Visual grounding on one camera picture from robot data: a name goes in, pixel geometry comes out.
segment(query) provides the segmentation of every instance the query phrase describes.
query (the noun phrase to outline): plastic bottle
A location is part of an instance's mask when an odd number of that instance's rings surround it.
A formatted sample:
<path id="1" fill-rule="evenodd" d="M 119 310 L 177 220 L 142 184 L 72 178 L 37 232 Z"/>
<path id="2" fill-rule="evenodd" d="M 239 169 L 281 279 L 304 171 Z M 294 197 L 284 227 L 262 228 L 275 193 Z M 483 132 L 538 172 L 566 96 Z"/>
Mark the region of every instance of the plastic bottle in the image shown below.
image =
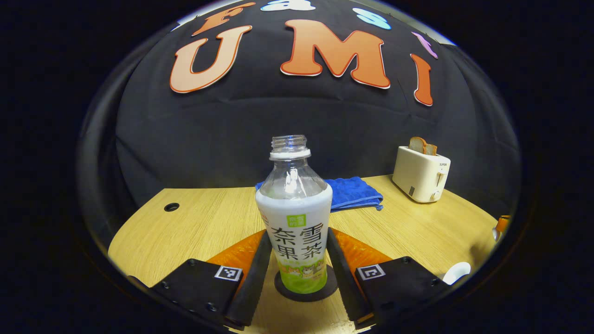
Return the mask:
<path id="1" fill-rule="evenodd" d="M 327 280 L 326 240 L 332 188 L 307 164 L 303 135 L 272 138 L 274 169 L 256 202 L 288 290 L 309 294 Z"/>

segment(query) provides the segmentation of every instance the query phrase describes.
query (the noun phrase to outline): toaster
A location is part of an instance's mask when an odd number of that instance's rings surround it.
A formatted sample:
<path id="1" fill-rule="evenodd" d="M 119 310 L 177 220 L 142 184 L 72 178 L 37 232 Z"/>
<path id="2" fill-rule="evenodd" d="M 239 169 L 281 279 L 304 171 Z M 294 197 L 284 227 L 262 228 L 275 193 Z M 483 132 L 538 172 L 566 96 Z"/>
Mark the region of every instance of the toaster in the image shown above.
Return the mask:
<path id="1" fill-rule="evenodd" d="M 414 201 L 435 202 L 440 199 L 450 170 L 450 160 L 440 155 L 425 155 L 398 147 L 392 181 Z"/>

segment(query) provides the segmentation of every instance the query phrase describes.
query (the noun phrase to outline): orange letter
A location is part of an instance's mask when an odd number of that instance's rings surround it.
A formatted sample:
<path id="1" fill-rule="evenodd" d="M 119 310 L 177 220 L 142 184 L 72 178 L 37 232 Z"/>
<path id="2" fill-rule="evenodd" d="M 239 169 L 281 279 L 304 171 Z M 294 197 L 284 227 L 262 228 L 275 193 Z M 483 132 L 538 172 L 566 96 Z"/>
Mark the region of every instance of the orange letter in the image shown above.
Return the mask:
<path id="1" fill-rule="evenodd" d="M 415 99 L 418 102 L 430 107 L 433 105 L 433 98 L 431 97 L 431 82 L 429 81 L 429 71 L 431 71 L 431 66 L 429 66 L 429 64 L 427 64 L 423 58 L 415 55 L 414 53 L 411 53 L 410 57 L 416 65 Z"/>
<path id="2" fill-rule="evenodd" d="M 390 88 L 381 56 L 384 41 L 377 36 L 355 30 L 342 42 L 322 22 L 290 20 L 285 24 L 293 28 L 295 37 L 290 61 L 280 66 L 282 73 L 307 76 L 322 73 L 322 66 L 314 60 L 317 49 L 335 77 L 341 77 L 357 56 L 357 68 L 350 73 L 355 81 L 382 89 Z"/>
<path id="3" fill-rule="evenodd" d="M 221 40 L 217 58 L 214 60 L 213 65 L 202 72 L 193 72 L 192 65 L 196 54 L 198 54 L 198 49 L 208 39 L 199 39 L 179 49 L 175 53 L 177 58 L 173 63 L 171 78 L 169 79 L 171 89 L 178 93 L 188 93 L 206 88 L 221 79 L 235 62 L 241 36 L 250 30 L 252 30 L 252 26 L 242 26 L 223 31 L 217 35 L 217 38 Z"/>
<path id="4" fill-rule="evenodd" d="M 192 34 L 192 37 L 196 36 L 197 34 L 204 32 L 210 28 L 214 28 L 216 26 L 220 26 L 221 24 L 229 21 L 228 18 L 225 18 L 227 16 L 235 16 L 237 14 L 239 14 L 242 10 L 244 10 L 244 7 L 249 7 L 249 6 L 253 6 L 255 5 L 255 2 L 248 2 L 247 4 L 243 4 L 243 5 L 239 5 L 237 7 L 233 7 L 233 8 L 229 8 L 226 11 L 222 11 L 222 12 L 218 12 L 215 15 L 212 15 L 211 17 L 206 18 L 206 22 L 204 23 L 204 25 L 202 26 L 202 28 L 196 30 L 195 33 Z"/>

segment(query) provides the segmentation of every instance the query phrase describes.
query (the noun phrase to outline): folded towel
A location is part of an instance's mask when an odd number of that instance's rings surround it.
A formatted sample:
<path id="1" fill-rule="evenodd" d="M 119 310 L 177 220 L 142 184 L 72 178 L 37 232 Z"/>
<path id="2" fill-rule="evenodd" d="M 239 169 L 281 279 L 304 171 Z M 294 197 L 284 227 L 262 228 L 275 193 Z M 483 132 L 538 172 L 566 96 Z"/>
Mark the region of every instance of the folded towel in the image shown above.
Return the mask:
<path id="1" fill-rule="evenodd" d="M 384 196 L 365 183 L 360 177 L 327 179 L 325 181 L 332 187 L 330 212 L 366 206 L 373 206 L 378 211 L 384 208 L 383 205 L 380 205 L 381 201 L 384 200 Z M 260 189 L 263 183 L 256 184 L 256 190 Z"/>

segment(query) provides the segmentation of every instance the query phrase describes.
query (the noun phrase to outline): black coaster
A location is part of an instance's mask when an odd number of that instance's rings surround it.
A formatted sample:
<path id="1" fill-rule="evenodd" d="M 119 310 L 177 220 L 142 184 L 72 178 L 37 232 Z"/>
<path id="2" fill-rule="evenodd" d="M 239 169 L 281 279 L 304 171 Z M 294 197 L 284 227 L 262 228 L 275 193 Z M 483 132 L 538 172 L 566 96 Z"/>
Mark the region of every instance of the black coaster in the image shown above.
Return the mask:
<path id="1" fill-rule="evenodd" d="M 326 273 L 328 279 L 326 280 L 326 285 L 320 290 L 313 292 L 311 294 L 297 294 L 285 288 L 283 281 L 280 280 L 280 272 L 276 273 L 274 277 L 274 287 L 276 290 L 283 296 L 287 297 L 290 300 L 294 301 L 318 301 L 322 300 L 326 297 L 329 297 L 333 294 L 336 289 L 338 289 L 338 283 L 336 282 L 336 275 L 334 274 L 334 269 L 332 267 L 326 265 Z"/>

